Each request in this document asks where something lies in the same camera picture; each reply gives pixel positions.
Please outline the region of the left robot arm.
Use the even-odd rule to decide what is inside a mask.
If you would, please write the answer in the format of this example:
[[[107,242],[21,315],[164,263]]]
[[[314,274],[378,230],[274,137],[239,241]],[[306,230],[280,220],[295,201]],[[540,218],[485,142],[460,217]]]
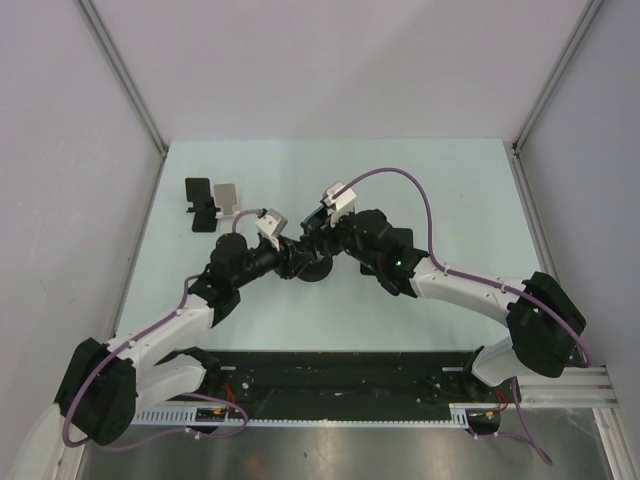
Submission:
[[[308,241],[262,238],[250,248],[241,234],[222,235],[204,271],[185,279],[172,311],[133,334],[104,343],[88,338],[76,347],[54,398],[64,419],[64,445],[108,445],[121,436],[141,407],[138,387],[149,373],[156,375],[161,399],[189,392],[202,400],[214,397],[221,387],[216,370],[187,357],[184,365],[172,365],[182,379],[169,381],[162,359],[181,341],[228,317],[245,285],[269,272],[315,282],[325,278],[332,265]]]

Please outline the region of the white phone stand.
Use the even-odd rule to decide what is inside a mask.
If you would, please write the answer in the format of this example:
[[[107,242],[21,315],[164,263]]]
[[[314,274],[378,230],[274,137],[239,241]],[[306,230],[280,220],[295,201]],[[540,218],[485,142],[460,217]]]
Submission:
[[[213,185],[213,201],[220,233],[230,233],[234,219],[240,212],[240,200],[234,183]]]

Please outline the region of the black folding phone stand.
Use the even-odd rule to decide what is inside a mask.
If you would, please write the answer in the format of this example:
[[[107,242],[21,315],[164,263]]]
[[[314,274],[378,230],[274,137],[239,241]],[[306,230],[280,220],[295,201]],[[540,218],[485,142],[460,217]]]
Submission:
[[[207,178],[185,179],[186,200],[191,204],[187,209],[193,215],[191,230],[195,233],[214,233],[218,229],[217,213],[210,180]]]

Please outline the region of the black pole phone stand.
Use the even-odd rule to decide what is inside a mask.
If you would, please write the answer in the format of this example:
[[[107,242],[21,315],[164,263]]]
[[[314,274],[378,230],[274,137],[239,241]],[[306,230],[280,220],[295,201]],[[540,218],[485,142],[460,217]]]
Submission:
[[[320,261],[306,265],[297,278],[307,283],[316,283],[327,278],[333,268],[333,258],[324,257]]]

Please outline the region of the teal-edged phone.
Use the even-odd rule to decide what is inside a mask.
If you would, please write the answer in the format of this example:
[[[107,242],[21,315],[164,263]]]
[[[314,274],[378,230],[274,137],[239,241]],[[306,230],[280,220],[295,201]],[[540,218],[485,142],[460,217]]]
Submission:
[[[319,206],[311,214],[309,214],[302,222],[301,227],[305,234],[321,228],[327,218],[327,210],[324,206]]]

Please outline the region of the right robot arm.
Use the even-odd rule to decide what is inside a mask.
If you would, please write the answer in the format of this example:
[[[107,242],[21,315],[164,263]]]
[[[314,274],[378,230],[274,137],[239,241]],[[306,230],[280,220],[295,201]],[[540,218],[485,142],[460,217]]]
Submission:
[[[520,375],[560,377],[586,326],[553,277],[536,272],[528,280],[482,279],[440,268],[379,210],[334,220],[319,208],[301,227],[304,239],[325,263],[345,253],[393,296],[444,301],[507,328],[506,338],[474,352],[461,376],[462,391],[473,401],[486,400],[498,385]]]

